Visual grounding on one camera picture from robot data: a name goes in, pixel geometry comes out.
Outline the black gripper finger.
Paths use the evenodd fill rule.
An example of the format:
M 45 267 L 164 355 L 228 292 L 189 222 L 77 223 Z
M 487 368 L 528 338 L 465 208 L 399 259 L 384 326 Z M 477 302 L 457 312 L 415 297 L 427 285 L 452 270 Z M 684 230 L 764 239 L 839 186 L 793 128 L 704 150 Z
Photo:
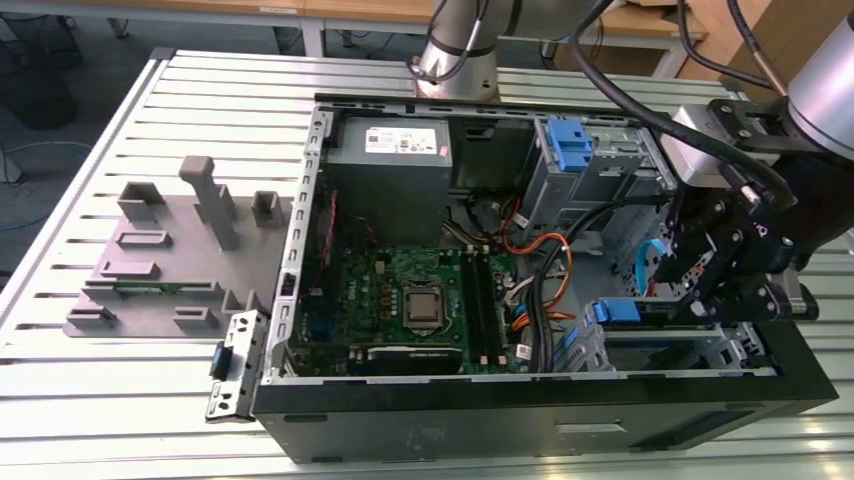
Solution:
M 728 281 L 693 286 L 676 303 L 675 324 L 755 322 L 764 319 L 764 282 Z
M 724 193 L 675 193 L 668 210 L 668 281 L 679 283 L 700 257 L 712 254 L 685 293 L 696 285 L 715 287 L 728 281 L 751 281 L 751 276 L 737 270 L 747 240 L 737 213 Z

